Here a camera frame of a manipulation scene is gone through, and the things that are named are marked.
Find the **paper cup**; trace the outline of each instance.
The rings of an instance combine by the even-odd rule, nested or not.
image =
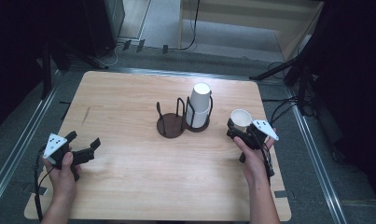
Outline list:
[[[208,107],[207,110],[205,110],[204,112],[195,112],[193,124],[191,125],[191,127],[192,128],[201,128],[205,124],[205,121],[207,120],[207,116],[208,116],[209,111],[210,111],[210,108]],[[193,110],[190,108],[190,106],[188,106],[187,124],[189,126],[191,124],[192,116],[193,116]]]
[[[197,83],[190,96],[190,103],[195,112],[201,113],[208,109],[210,102],[211,89],[203,82]]]
[[[243,132],[245,132],[246,127],[248,127],[252,122],[251,115],[244,109],[233,110],[230,118],[234,123],[234,127]]]

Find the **gray carpet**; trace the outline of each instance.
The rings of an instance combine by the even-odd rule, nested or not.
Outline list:
[[[109,70],[120,71],[122,68],[141,68],[185,73],[217,74],[221,77],[246,78],[267,71],[267,62],[210,56],[189,52],[170,51],[161,54],[160,49],[144,49],[136,53],[136,48],[121,51],[118,49],[118,63]],[[113,52],[103,61],[112,63]],[[37,223],[24,217],[24,207],[30,193],[22,189],[27,183],[34,182],[33,165],[37,151],[49,137],[57,133],[62,125],[62,116],[67,105],[60,101],[71,102],[77,86],[86,71],[93,70],[80,60],[72,59],[70,71],[63,72],[62,82],[55,94],[48,112],[39,124],[34,137],[12,176],[0,199],[0,223]],[[286,88],[282,84],[282,74],[259,82],[262,98],[285,99]],[[39,103],[41,85],[36,87],[24,102],[16,108],[0,128],[0,169],[17,142],[25,124]],[[264,103],[266,115],[270,119],[279,103]],[[321,158],[340,197],[347,220],[350,223],[376,223],[376,199],[366,177],[352,165],[339,165],[332,160],[327,140],[315,118],[306,118]],[[282,170],[285,188],[289,192],[292,218],[287,223],[333,223],[327,207],[324,193],[315,175],[308,150],[301,136],[299,126],[292,110],[278,119],[274,126],[280,135],[277,142],[277,157]],[[103,223],[102,221],[71,220],[70,223]]]

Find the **light wood tabletop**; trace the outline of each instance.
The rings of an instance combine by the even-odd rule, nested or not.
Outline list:
[[[186,101],[198,82],[211,87],[214,99],[208,128],[201,133],[185,130],[174,139],[161,136],[156,103],[162,113],[175,113],[177,98]],[[256,83],[86,73],[59,135],[76,131],[74,150],[88,147],[97,137],[102,144],[95,159],[81,165],[70,218],[249,220],[248,188],[238,161],[241,151],[226,136],[227,121],[236,108],[247,110],[254,119],[266,118]],[[285,190],[273,148],[272,165],[272,192]],[[46,213],[52,197],[48,178],[42,187],[49,188],[41,196]],[[273,198],[280,219],[289,220],[287,198]],[[34,195],[24,214],[37,218]]]

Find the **wooden desk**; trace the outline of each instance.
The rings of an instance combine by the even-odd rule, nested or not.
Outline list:
[[[159,114],[174,113],[176,99],[191,95],[200,82],[210,85],[214,109],[202,133],[185,130],[175,139],[161,136]],[[254,82],[193,77],[88,72],[77,89],[59,135],[77,131],[75,149],[95,138],[95,160],[82,165],[71,218],[124,220],[249,220],[248,188],[241,151],[226,136],[235,108],[265,119]],[[284,190],[275,151],[272,191]],[[48,178],[41,197],[44,213],[52,197]],[[281,220],[289,220],[287,198],[276,198]],[[34,196],[25,216],[37,218]]]
[[[197,0],[180,1],[179,47],[182,20],[194,21],[197,7]],[[198,21],[273,30],[287,61],[305,36],[313,32],[323,5],[308,0],[201,0]]]

